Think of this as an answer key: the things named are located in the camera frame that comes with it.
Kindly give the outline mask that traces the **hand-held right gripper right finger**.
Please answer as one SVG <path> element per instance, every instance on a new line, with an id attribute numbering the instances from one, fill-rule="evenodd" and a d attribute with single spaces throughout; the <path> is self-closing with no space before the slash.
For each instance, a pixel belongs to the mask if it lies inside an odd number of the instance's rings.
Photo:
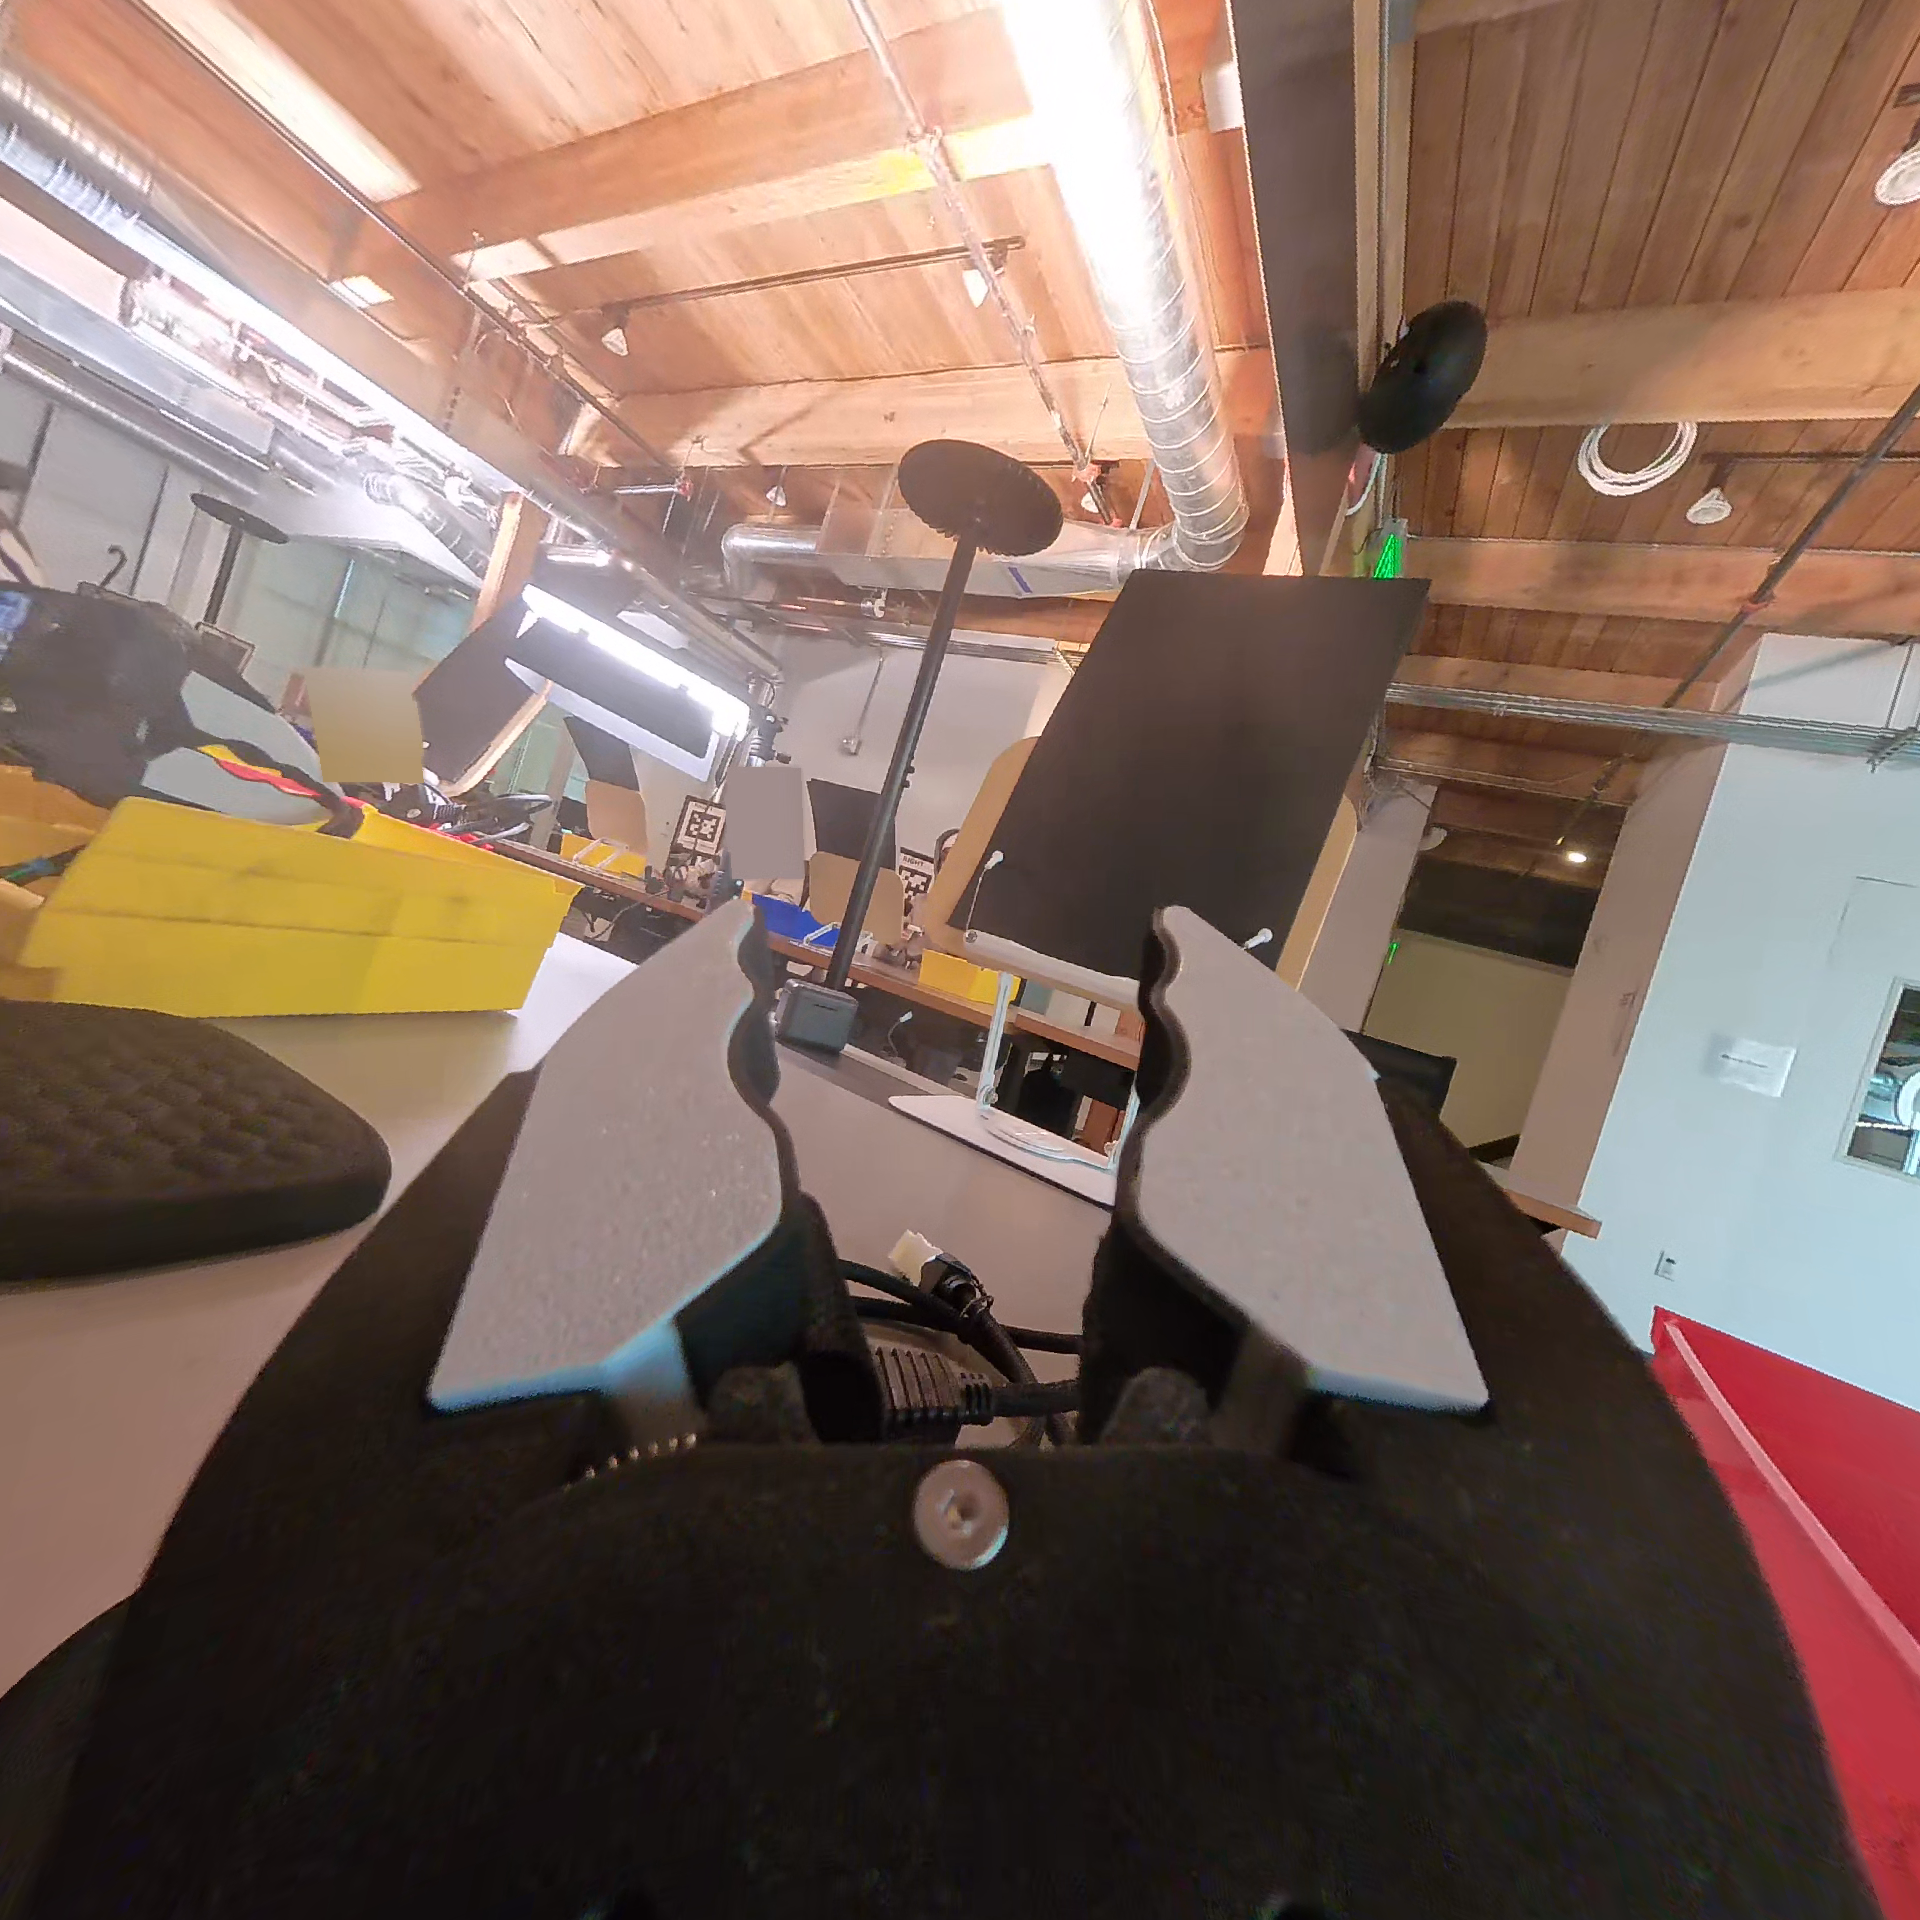
<path id="1" fill-rule="evenodd" d="M 1082 1436 L 1284 1445 L 1306 1401 L 1444 1417 L 1493 1393 L 1375 1071 L 1184 904 L 1140 968 L 1140 1113 L 1082 1320 Z"/>

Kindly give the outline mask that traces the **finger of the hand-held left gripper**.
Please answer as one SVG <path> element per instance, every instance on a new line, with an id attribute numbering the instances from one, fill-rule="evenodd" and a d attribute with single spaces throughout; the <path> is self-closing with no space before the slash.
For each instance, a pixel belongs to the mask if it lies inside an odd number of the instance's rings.
<path id="1" fill-rule="evenodd" d="M 260 825 L 321 825 L 329 784 L 310 743 L 248 687 L 184 672 L 176 708 L 145 733 L 142 799 Z"/>

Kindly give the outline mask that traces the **black ceiling dome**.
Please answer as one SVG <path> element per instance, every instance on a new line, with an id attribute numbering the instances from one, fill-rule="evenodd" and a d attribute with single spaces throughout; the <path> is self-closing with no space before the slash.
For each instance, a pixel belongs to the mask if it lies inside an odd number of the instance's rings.
<path id="1" fill-rule="evenodd" d="M 1473 301 L 1447 299 L 1412 315 L 1357 397 L 1359 444 L 1383 455 L 1426 444 L 1472 391 L 1485 345 L 1488 320 Z"/>

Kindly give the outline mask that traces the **silver rectangular duct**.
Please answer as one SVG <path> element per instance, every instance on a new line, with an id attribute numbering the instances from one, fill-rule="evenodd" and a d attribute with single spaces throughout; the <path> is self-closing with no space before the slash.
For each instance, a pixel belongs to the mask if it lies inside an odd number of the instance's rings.
<path id="1" fill-rule="evenodd" d="M 904 511 L 878 516 L 866 533 L 866 543 L 849 543 L 830 526 L 737 520 L 721 539 L 727 577 L 745 588 L 775 569 L 815 569 L 858 590 L 933 592 L 944 585 L 951 539 Z M 1169 529 L 1066 520 L 1053 543 L 1023 557 L 981 548 L 966 590 L 1002 601 L 1112 593 L 1140 569 L 1184 569 Z"/>

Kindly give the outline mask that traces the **red plastic bin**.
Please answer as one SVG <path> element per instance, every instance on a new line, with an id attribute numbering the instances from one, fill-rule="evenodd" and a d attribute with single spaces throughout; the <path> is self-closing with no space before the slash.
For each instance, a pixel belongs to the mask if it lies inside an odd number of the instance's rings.
<path id="1" fill-rule="evenodd" d="M 1917 1415 L 1656 1309 L 1650 1372 L 1736 1511 L 1885 1916 L 1917 1916 Z"/>

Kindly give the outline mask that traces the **black rectangular panel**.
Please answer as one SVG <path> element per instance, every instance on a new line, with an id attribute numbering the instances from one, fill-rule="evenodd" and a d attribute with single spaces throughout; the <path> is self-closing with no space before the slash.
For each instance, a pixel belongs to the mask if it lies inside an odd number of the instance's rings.
<path id="1" fill-rule="evenodd" d="M 1276 966 L 1428 592 L 1133 573 L 964 859 L 958 950 L 1127 998 L 1153 913 L 1184 904 Z"/>

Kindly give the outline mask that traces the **black ceiling baffle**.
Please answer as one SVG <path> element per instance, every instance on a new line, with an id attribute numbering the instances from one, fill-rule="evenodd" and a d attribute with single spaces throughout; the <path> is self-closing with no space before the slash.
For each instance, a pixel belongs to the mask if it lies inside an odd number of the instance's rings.
<path id="1" fill-rule="evenodd" d="M 1232 3 L 1266 332 L 1286 447 L 1351 456 L 1357 403 L 1353 6 Z"/>

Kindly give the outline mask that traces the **silver round air duct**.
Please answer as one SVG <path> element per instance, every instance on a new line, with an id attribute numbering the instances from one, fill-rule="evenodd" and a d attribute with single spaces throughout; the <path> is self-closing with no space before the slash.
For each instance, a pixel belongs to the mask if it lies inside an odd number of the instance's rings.
<path id="1" fill-rule="evenodd" d="M 1145 5 L 1006 3 L 1000 20 L 1169 523 L 1148 569 L 1224 569 L 1250 503 L 1178 196 Z"/>

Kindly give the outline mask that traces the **black pole disc stand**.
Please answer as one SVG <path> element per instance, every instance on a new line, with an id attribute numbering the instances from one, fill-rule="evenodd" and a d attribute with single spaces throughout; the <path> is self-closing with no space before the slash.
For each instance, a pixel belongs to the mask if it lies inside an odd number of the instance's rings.
<path id="1" fill-rule="evenodd" d="M 1053 543 L 1064 523 L 1060 500 L 1032 470 L 972 441 L 934 439 L 906 451 L 898 469 L 898 491 L 926 528 L 951 539 L 951 560 L 828 972 L 823 980 L 788 983 L 777 1008 L 775 1037 L 823 1055 L 841 1054 L 856 1025 L 856 998 L 848 989 L 856 942 L 873 904 L 881 844 L 895 825 L 976 556 L 1028 557 Z"/>
<path id="2" fill-rule="evenodd" d="M 204 613 L 199 616 L 201 627 L 220 629 L 223 621 L 223 608 L 233 588 L 233 573 L 238 569 L 242 545 L 247 541 L 287 543 L 289 535 L 272 520 L 260 519 L 256 511 L 238 503 L 223 500 L 214 494 L 196 491 L 190 499 L 201 516 L 223 528 L 223 548 L 220 556 L 220 564 L 214 566 L 212 583 L 208 588 Z"/>

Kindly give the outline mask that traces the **yellow plastic bin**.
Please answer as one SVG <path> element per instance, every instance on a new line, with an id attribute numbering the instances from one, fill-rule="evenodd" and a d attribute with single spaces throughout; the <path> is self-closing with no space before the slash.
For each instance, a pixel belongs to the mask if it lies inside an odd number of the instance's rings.
<path id="1" fill-rule="evenodd" d="M 514 1012 L 578 885 L 370 815 L 351 839 L 124 799 L 5 881 L 2 993 L 169 1017 Z"/>
<path id="2" fill-rule="evenodd" d="M 108 817 L 108 806 L 21 764 L 2 765 L 2 968 L 21 964 L 48 891 Z"/>

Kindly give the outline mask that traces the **wall window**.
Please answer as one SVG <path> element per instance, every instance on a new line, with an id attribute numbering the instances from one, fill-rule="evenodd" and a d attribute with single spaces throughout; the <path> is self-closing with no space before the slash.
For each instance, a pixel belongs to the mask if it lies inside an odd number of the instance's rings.
<path id="1" fill-rule="evenodd" d="M 1890 1006 L 1878 1052 L 1863 1073 L 1841 1157 L 1917 1176 L 1917 984 L 1904 983 Z"/>

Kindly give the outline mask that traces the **black mesh pad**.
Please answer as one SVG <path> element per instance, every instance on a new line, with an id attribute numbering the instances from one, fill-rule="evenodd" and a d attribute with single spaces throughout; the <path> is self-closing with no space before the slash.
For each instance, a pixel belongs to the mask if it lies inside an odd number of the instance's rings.
<path id="1" fill-rule="evenodd" d="M 2 1281 L 204 1263 L 370 1219 L 382 1135 L 214 1024 L 2 1006 Z"/>

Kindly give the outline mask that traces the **black light flag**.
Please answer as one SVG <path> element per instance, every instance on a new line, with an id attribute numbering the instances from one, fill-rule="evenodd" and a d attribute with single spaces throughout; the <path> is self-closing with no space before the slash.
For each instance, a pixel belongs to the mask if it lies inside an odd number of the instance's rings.
<path id="1" fill-rule="evenodd" d="M 422 768 L 446 789 L 472 784 L 525 732 L 543 694 L 508 660 L 527 616 L 517 596 L 468 630 L 416 685 Z"/>

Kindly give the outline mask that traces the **studio light panel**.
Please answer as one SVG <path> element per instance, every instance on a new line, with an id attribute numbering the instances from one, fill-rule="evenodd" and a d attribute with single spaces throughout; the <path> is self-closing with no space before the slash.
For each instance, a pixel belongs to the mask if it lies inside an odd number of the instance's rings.
<path id="1" fill-rule="evenodd" d="M 646 752 L 694 782 L 713 782 L 748 733 L 749 708 L 631 630 L 522 588 L 505 665 L 567 717 Z"/>

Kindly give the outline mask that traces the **long wooden workbench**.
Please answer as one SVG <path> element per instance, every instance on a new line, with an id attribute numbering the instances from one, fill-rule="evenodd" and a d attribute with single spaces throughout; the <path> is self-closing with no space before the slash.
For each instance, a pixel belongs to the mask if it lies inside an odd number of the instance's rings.
<path id="1" fill-rule="evenodd" d="M 521 846 L 486 846 L 485 849 L 496 853 L 501 857 L 509 857 L 521 865 L 527 865 L 537 873 L 543 873 L 554 879 L 570 881 L 598 896 L 612 896 L 623 902 L 637 902 L 646 910 L 654 910 L 663 917 L 693 923 L 704 917 L 704 910 L 689 902 L 669 900 L 665 896 L 648 894 L 641 881 L 622 878 L 609 870 L 598 870 L 583 865 L 578 861 L 567 861 L 554 854 L 546 854 L 537 848 L 521 848 Z M 767 935 L 767 945 L 788 964 L 798 964 L 809 974 L 823 974 L 828 966 L 828 956 L 821 950 L 810 950 L 802 944 L 788 942 L 780 935 Z M 900 1000 L 914 1000 L 933 1012 L 961 1019 L 981 1030 L 984 1030 L 992 1021 L 992 1004 L 990 1000 L 974 1000 L 961 998 L 954 993 L 946 993 L 940 989 L 928 988 L 914 968 L 900 968 L 889 964 L 873 964 L 873 963 L 854 963 L 853 964 L 853 980 L 886 992 Z M 1140 1059 L 1140 1037 L 1124 1037 L 1124 1036 L 1096 1036 L 1082 1025 L 1063 1025 L 1040 1015 L 1031 1012 L 1028 1008 L 1010 1008 L 1006 1017 L 1006 1025 L 1015 1032 L 1031 1037 L 1032 1041 L 1070 1048 L 1085 1054 L 1090 1059 L 1098 1059 L 1108 1065 L 1122 1068 L 1127 1071 L 1138 1068 Z"/>

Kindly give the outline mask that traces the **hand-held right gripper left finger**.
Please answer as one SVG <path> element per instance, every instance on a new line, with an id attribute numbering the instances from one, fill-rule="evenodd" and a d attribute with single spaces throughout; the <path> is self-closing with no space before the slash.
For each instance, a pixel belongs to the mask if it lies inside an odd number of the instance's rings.
<path id="1" fill-rule="evenodd" d="M 772 958 L 733 900 L 546 1052 L 428 1383 L 444 1413 L 589 1393 L 634 1443 L 794 1359 L 823 1220 L 775 1115 Z"/>

